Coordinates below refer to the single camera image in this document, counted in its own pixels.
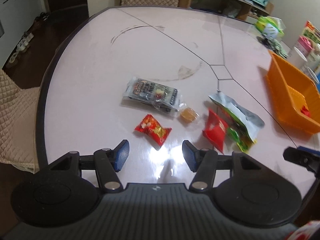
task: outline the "metal screw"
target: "metal screw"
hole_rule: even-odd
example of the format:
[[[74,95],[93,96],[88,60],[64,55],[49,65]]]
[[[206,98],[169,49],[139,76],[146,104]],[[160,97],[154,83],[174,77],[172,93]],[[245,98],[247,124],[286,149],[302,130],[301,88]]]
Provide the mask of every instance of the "metal screw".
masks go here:
[[[106,184],[104,184],[105,188],[111,189],[111,190],[118,189],[118,188],[120,188],[120,186],[121,186],[120,183],[116,182],[116,181],[109,181]]]
[[[208,184],[206,184],[203,181],[196,181],[196,182],[192,183],[192,187],[196,188],[196,189],[203,190],[203,189],[206,189],[208,187]]]

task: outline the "orange plastic basket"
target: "orange plastic basket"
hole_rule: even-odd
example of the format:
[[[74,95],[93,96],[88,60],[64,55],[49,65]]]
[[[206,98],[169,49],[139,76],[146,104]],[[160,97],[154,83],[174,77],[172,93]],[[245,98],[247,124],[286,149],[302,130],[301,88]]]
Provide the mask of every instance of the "orange plastic basket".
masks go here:
[[[282,57],[270,54],[266,77],[278,120],[311,134],[320,132],[320,94],[314,82]],[[311,118],[301,113],[303,106]]]

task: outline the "red item in basket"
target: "red item in basket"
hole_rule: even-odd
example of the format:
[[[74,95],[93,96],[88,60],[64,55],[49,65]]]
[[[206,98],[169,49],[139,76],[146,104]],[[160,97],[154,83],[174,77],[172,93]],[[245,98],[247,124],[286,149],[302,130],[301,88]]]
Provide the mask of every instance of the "red item in basket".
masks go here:
[[[162,146],[172,128],[163,128],[151,114],[147,114],[135,130],[149,135],[159,146]]]
[[[303,113],[303,114],[305,114],[307,117],[310,117],[310,118],[311,118],[310,111],[309,111],[305,106],[302,107],[301,113]]]
[[[223,141],[226,136],[228,124],[209,109],[209,117],[202,134],[216,149],[223,154]]]

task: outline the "red candy wrapper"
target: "red candy wrapper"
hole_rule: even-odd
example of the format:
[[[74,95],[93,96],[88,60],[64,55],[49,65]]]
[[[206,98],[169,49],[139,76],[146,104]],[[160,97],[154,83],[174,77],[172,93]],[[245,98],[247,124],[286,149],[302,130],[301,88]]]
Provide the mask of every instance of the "red candy wrapper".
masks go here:
[[[135,130],[149,135],[159,146],[162,146],[172,128],[163,128],[151,114],[147,114]]]
[[[305,106],[302,107],[301,113],[305,114],[307,117],[311,117],[309,110]]]
[[[202,134],[216,149],[223,154],[223,141],[226,136],[228,124],[209,109],[209,117]]]

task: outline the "dark wooden floor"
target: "dark wooden floor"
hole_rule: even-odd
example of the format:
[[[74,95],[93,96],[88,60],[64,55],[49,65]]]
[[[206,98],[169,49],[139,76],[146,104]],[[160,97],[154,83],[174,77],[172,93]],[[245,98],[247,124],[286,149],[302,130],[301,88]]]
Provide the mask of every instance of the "dark wooden floor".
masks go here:
[[[53,12],[41,28],[33,32],[30,47],[21,54],[18,64],[4,69],[5,72],[21,88],[40,86],[57,47],[87,18],[87,7]],[[30,176],[29,172],[0,163],[0,236],[18,222],[10,206],[10,195],[16,185]]]

